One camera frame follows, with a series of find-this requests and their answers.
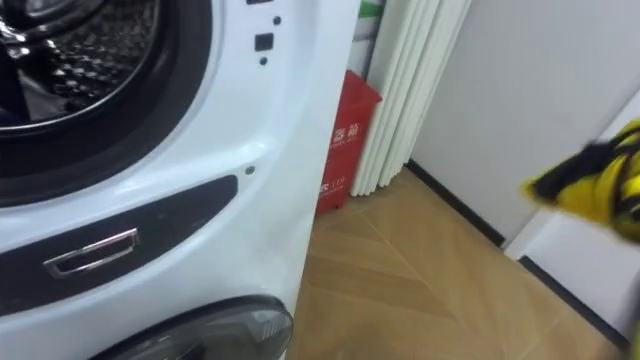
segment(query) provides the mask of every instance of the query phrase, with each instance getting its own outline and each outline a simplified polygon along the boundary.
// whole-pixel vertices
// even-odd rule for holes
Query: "herringbone floor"
[[[314,225],[289,360],[608,360],[613,346],[408,171]]]

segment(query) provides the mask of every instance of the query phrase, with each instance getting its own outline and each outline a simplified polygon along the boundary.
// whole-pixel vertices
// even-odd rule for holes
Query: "white washing machine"
[[[279,358],[358,5],[0,0],[0,358]]]

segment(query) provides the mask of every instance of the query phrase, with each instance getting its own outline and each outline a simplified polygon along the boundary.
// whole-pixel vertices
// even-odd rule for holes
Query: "red container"
[[[364,80],[353,71],[347,71],[320,187],[317,214],[339,208],[347,200],[371,116],[381,100]]]

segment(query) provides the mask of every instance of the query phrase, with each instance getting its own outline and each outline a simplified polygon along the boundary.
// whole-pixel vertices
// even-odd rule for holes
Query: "chrome handle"
[[[129,247],[127,247],[126,249],[117,252],[113,255],[109,255],[105,258],[102,258],[100,260],[96,260],[94,262],[91,262],[89,264],[86,265],[82,265],[79,266],[77,268],[71,269],[71,270],[61,270],[60,269],[60,264],[64,261],[73,259],[75,257],[78,256],[82,256],[82,255],[86,255],[91,253],[92,251],[101,249],[105,246],[109,246],[109,245],[113,245],[115,243],[118,243],[120,241],[131,241],[131,245]],[[104,240],[100,240],[96,243],[93,243],[91,245],[87,245],[81,249],[78,250],[74,250],[74,251],[70,251],[66,254],[62,254],[60,256],[56,256],[53,259],[47,260],[44,263],[42,263],[42,265],[44,265],[44,267],[47,269],[47,271],[51,274],[51,276],[53,276],[56,279],[62,279],[65,278],[67,276],[70,275],[75,275],[75,274],[79,274],[79,273],[83,273],[86,271],[90,271],[93,270],[95,268],[98,268],[102,265],[106,265],[114,260],[117,260],[127,254],[130,254],[133,252],[135,246],[137,244],[140,243],[140,240],[138,238],[138,229],[131,229],[131,230],[127,230],[124,231],[120,234],[111,236],[109,238],[106,238]]]

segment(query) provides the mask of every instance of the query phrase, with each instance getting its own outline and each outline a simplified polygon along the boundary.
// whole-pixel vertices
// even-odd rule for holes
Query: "black baseboard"
[[[457,196],[431,176],[431,174],[429,174],[425,169],[420,167],[420,165],[413,161],[413,159],[409,160],[409,163],[406,166],[412,173],[422,180],[423,183],[430,187],[433,192],[438,194],[442,200],[449,204],[449,206],[467,219],[471,225],[475,226],[482,234],[484,234],[484,236],[491,240],[491,242],[497,246],[501,246],[504,243],[505,238],[498,232],[498,230],[494,229],[493,226],[481,218],[480,215],[471,210],[470,207],[462,202],[462,200],[458,199]]]
[[[619,349],[626,351],[629,349],[629,340],[625,338],[618,330],[614,329],[606,321],[604,321],[598,314],[591,310],[585,303],[575,297],[569,290],[557,282],[546,271],[542,270],[533,260],[527,256],[520,258],[520,263],[531,274],[538,278],[543,284],[545,284],[551,291],[553,291],[559,298],[564,300],[573,310],[575,310],[580,316],[587,320],[596,330],[602,333],[612,344]]]

